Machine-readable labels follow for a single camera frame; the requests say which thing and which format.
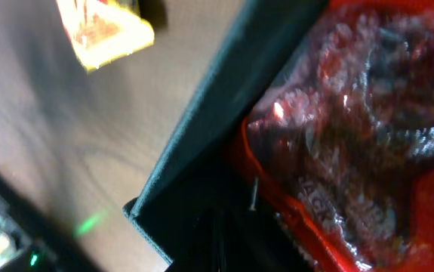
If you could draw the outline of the red Hacks candy bag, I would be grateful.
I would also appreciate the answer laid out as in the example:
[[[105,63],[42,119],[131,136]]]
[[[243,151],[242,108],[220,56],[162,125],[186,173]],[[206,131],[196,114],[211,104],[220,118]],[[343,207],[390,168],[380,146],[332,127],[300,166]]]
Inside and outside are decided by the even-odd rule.
[[[317,271],[434,271],[434,1],[332,1],[233,162]]]

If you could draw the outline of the yellow orange snack packet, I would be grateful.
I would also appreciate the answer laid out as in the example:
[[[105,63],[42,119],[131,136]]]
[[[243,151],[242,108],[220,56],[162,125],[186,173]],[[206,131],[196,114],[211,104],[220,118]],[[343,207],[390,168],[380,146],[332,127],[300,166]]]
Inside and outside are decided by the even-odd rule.
[[[92,72],[154,43],[152,25],[137,0],[56,0],[80,64]]]

